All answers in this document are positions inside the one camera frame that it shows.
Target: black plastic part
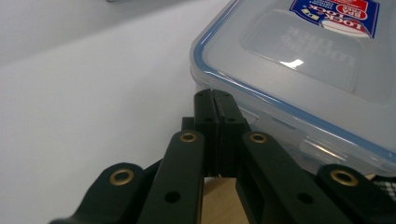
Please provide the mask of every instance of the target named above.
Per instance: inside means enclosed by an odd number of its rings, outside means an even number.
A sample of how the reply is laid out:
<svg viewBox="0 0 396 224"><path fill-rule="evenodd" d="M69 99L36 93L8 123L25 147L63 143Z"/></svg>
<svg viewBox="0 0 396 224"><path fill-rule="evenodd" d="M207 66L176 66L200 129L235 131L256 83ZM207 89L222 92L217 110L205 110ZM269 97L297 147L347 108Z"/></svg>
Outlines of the black plastic part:
<svg viewBox="0 0 396 224"><path fill-rule="evenodd" d="M123 185L113 185L110 177L114 172L130 170L133 179ZM135 223L147 191L143 170L133 164L119 163L105 169L88 189L76 213L51 224L120 224Z"/></svg>
<svg viewBox="0 0 396 224"><path fill-rule="evenodd" d="M396 203L357 171L326 165L315 180L356 223L396 223Z"/></svg>
<svg viewBox="0 0 396 224"><path fill-rule="evenodd" d="M200 223L204 146L196 131L172 137L137 223Z"/></svg>
<svg viewBox="0 0 396 224"><path fill-rule="evenodd" d="M248 222L250 224L261 223L265 200L245 166L242 166L238 173L235 188Z"/></svg>
<svg viewBox="0 0 396 224"><path fill-rule="evenodd" d="M194 128L205 136L205 176L217 176L219 119L215 101L210 90L194 95Z"/></svg>
<svg viewBox="0 0 396 224"><path fill-rule="evenodd" d="M250 131L235 99L225 91L212 91L219 117L218 170L223 177L236 177L239 158L237 146L243 133Z"/></svg>
<svg viewBox="0 0 396 224"><path fill-rule="evenodd" d="M258 223L351 223L270 135L245 133L241 149L265 199Z"/></svg>

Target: screw hole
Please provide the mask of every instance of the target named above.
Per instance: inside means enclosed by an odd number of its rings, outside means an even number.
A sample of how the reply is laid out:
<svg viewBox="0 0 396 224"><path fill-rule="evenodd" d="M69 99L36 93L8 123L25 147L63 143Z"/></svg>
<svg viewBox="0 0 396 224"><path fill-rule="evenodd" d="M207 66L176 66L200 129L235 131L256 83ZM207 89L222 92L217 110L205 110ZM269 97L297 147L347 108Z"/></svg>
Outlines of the screw hole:
<svg viewBox="0 0 396 224"><path fill-rule="evenodd" d="M167 203L177 203L180 201L180 194L177 191L170 191L165 194L165 201Z"/></svg>
<svg viewBox="0 0 396 224"><path fill-rule="evenodd" d="M130 169L120 169L111 174L109 181L114 186L126 185L134 178L134 172Z"/></svg>
<svg viewBox="0 0 396 224"><path fill-rule="evenodd" d="M255 142L255 143L264 143L267 141L267 137L265 135L260 134L260 133L253 133L250 135L250 140Z"/></svg>
<svg viewBox="0 0 396 224"><path fill-rule="evenodd" d="M298 200L300 200L300 202L306 203L306 204L311 204L314 202L314 199L312 198L312 196L307 193L299 193L299 194L297 194L297 198L298 198Z"/></svg>
<svg viewBox="0 0 396 224"><path fill-rule="evenodd" d="M212 118L205 118L204 121L208 122L208 123L211 123L211 122L213 122L213 119Z"/></svg>
<svg viewBox="0 0 396 224"><path fill-rule="evenodd" d="M180 140L183 142L195 142L197 135L195 133L183 133L180 136Z"/></svg>

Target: container lid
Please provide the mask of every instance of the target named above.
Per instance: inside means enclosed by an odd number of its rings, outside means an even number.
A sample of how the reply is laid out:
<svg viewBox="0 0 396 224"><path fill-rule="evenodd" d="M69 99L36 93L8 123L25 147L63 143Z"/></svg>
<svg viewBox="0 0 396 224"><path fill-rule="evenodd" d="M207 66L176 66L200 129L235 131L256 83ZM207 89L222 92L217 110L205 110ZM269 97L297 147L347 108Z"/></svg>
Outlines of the container lid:
<svg viewBox="0 0 396 224"><path fill-rule="evenodd" d="M234 0L197 39L192 72L358 146L356 155L396 175L395 8L381 0Z"/></svg>

